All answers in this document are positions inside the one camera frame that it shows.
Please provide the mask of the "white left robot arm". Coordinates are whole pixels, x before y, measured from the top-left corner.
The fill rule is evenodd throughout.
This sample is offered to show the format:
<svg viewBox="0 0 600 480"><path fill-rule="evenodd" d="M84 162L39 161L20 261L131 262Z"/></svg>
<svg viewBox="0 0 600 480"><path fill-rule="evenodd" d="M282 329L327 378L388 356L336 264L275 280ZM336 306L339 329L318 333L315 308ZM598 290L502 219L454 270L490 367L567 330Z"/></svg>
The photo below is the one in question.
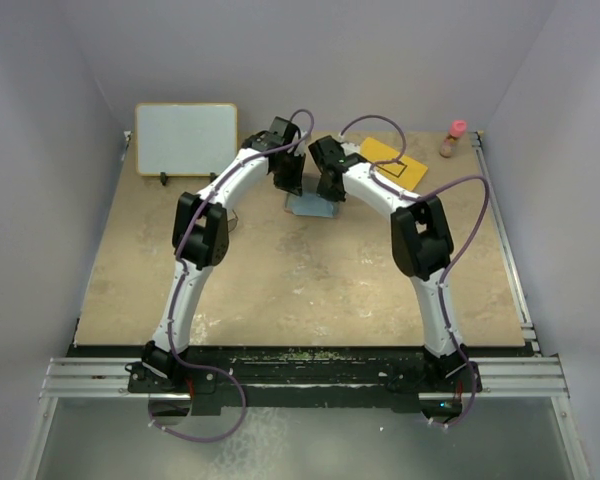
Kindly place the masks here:
<svg viewBox="0 0 600 480"><path fill-rule="evenodd" d="M228 252L229 212L268 174L300 176L310 135L310 129L301 130L277 117L269 129L248 137L235 159L208 186L178 199L172 235L173 284L159 326L141 356L151 381L162 391L174 392L185 382L183 354L190 345L195 310L210 274Z"/></svg>

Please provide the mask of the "pink glasses case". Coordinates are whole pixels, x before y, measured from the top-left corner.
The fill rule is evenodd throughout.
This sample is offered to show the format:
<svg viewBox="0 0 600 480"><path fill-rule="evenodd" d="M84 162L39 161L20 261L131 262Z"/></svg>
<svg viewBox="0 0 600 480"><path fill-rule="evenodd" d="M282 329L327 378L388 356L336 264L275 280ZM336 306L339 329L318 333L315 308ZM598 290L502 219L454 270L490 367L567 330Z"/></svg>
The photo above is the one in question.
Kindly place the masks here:
<svg viewBox="0 0 600 480"><path fill-rule="evenodd" d="M302 194L300 196L288 193L284 210L295 216L336 218L339 213L339 204L326 200L318 195L317 187L319 178L315 175L302 177Z"/></svg>

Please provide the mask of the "metal frame sunglasses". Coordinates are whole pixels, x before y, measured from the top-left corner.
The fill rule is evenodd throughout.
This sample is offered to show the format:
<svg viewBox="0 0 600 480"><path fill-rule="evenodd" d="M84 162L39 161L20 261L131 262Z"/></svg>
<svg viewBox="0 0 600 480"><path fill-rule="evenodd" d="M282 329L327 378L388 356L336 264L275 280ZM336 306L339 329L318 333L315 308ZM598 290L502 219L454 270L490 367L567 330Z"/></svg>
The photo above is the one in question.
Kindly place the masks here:
<svg viewBox="0 0 600 480"><path fill-rule="evenodd" d="M228 221L227 221L227 225L228 225L228 231L232 232L236 229L236 227L238 226L238 222L239 222L239 217L237 215L237 212L235 210L232 210L230 215L228 216Z"/></svg>

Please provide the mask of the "blue cleaning cloth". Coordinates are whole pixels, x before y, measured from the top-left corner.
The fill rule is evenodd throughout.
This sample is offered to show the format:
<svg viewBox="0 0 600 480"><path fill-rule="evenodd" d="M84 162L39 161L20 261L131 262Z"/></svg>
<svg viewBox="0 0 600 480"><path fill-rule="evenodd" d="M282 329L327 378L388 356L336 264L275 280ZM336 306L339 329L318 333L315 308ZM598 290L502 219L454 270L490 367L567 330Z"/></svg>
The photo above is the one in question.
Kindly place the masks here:
<svg viewBox="0 0 600 480"><path fill-rule="evenodd" d="M293 196L288 209L296 216L333 218L337 214L337 205L319 196Z"/></svg>

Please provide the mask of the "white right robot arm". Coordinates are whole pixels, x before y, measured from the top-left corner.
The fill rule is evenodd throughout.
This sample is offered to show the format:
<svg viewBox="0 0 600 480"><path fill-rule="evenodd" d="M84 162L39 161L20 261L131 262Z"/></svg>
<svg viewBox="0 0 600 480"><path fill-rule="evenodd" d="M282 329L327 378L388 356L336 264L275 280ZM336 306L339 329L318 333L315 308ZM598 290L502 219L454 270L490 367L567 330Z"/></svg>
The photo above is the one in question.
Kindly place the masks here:
<svg viewBox="0 0 600 480"><path fill-rule="evenodd" d="M429 361L426 383L447 391L464 372L466 382L476 388L477 372L452 312L445 278L454 244L441 200L420 197L383 179L374 164L331 136L311 143L309 152L320 172L319 196L343 202L351 195L388 219L392 258L410 279L419 305Z"/></svg>

